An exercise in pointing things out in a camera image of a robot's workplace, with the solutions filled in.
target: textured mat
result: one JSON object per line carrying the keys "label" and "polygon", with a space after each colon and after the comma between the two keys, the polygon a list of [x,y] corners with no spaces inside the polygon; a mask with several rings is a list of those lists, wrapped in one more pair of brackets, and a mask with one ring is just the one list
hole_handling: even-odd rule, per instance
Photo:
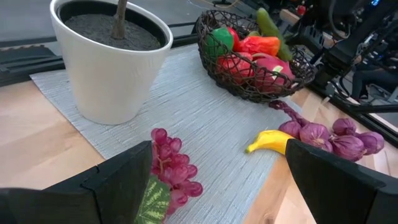
{"label": "textured mat", "polygon": [[163,127],[182,139],[182,152],[198,167],[194,179],[203,184],[204,193],[167,223],[242,223],[278,157],[273,151],[246,155],[244,149],[259,131],[289,120],[283,112],[217,87],[202,68],[196,45],[172,50],[139,114],[117,126],[96,124],[79,114],[65,71],[31,77],[106,159],[150,139],[152,128]]}

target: bunch of grapes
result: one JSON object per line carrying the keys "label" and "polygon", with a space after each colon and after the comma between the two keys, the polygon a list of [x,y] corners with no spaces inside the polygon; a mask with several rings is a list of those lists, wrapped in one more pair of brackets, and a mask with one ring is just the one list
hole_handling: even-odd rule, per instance
{"label": "bunch of grapes", "polygon": [[167,136],[163,128],[155,128],[150,133],[152,139],[152,174],[170,187],[171,201],[167,214],[185,205],[188,197],[197,197],[203,192],[199,182],[190,179],[196,176],[198,168],[189,164],[189,156],[180,154],[181,139]]}

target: grape leaf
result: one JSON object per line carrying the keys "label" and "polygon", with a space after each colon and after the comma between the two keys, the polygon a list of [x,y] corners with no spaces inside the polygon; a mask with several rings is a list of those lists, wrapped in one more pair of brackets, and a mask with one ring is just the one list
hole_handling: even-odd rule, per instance
{"label": "grape leaf", "polygon": [[156,176],[150,176],[134,224],[160,224],[170,202],[170,190]]}

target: woven wire basket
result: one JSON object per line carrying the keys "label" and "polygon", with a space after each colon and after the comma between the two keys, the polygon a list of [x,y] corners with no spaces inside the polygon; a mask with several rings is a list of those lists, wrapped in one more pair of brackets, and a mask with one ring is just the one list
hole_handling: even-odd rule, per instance
{"label": "woven wire basket", "polygon": [[[304,52],[297,47],[291,47],[293,60],[290,69],[294,78],[279,72],[258,67],[255,62],[232,52],[220,41],[214,39],[211,31],[220,27],[233,28],[239,38],[244,39],[252,30],[258,30],[256,22],[225,11],[209,10],[197,20],[199,53],[203,67],[216,84],[227,89],[231,94],[256,103],[265,103],[271,100],[292,95],[302,89],[315,78],[313,67],[307,61]],[[213,44],[208,45],[206,38],[213,38]],[[209,52],[217,52],[222,48],[223,55],[217,58]],[[232,61],[227,69],[220,67],[220,62]],[[237,64],[249,63],[242,67]]]}

